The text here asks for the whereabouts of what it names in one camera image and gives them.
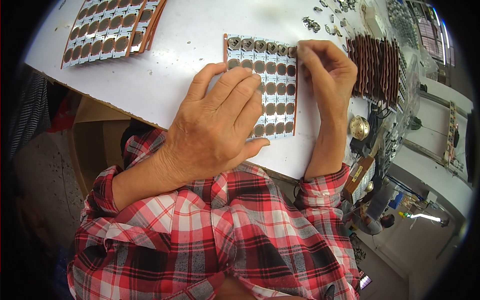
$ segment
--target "worker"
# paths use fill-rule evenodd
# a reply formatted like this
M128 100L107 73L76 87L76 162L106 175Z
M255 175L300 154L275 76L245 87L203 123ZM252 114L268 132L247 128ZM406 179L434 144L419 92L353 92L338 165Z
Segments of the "worker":
M245 142L262 114L260 76L208 64L168 133L125 137L125 170L95 180L68 264L74 298L359 298L338 208L357 67L330 41L299 42L298 58L321 126L295 203L244 162L270 145Z
M376 235L382 232L385 228L390 228L395 223L395 216L389 214L381 217L379 220L372 220L367 214L368 204L362 204L359 212L353 215L353 224L369 235Z

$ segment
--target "cardboard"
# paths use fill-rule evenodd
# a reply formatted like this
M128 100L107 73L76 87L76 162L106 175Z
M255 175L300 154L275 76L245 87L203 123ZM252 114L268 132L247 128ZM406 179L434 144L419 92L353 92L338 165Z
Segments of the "cardboard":
M83 97L68 131L70 157L84 198L106 168L123 168L120 140L130 117L91 98Z

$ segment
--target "brass bell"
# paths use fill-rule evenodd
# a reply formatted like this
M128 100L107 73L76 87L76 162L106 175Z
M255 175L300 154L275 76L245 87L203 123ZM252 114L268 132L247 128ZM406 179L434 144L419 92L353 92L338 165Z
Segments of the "brass bell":
M364 140L370 132L370 124L362 116L356 116L350 121L350 133L357 140Z
M367 187L365 188L365 192L371 192L371 191L373 191L373 181L370 181L367 184Z

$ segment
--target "plaid shirt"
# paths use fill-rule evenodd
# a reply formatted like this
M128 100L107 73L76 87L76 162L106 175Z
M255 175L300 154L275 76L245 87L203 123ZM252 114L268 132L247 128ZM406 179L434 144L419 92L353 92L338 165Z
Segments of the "plaid shirt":
M131 168L165 132L131 137ZM359 273L341 223L348 167L300 184L294 204L260 168L243 163L119 212L103 171L85 200L68 283L76 299L213 299L227 275L258 299L358 299Z

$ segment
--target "white tabletop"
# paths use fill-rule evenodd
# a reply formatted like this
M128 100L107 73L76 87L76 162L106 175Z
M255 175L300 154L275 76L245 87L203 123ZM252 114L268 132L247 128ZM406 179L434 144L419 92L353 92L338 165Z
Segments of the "white tabletop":
M61 2L39 29L25 62L73 90L165 129L171 125L193 76L207 63L223 61L224 33L262 36L290 44L301 39L330 39L342 48L348 33L340 28L339 17L363 31L359 4L357 12L337 16L329 11L338 7L333 0L326 1L329 8L322 7L317 0L170 0L158 23L151 51L61 70L65 44L83 0L69 0L59 9ZM324 11L314 12L314 6ZM336 15L335 24L342 38L325 31L325 24L333 29L331 14ZM305 16L321 25L319 33L303 26ZM302 76L298 85L295 136L273 140L259 155L249 159L295 179L305 172L320 126L316 103L307 95ZM351 99L348 114L349 119L367 116L367 102Z

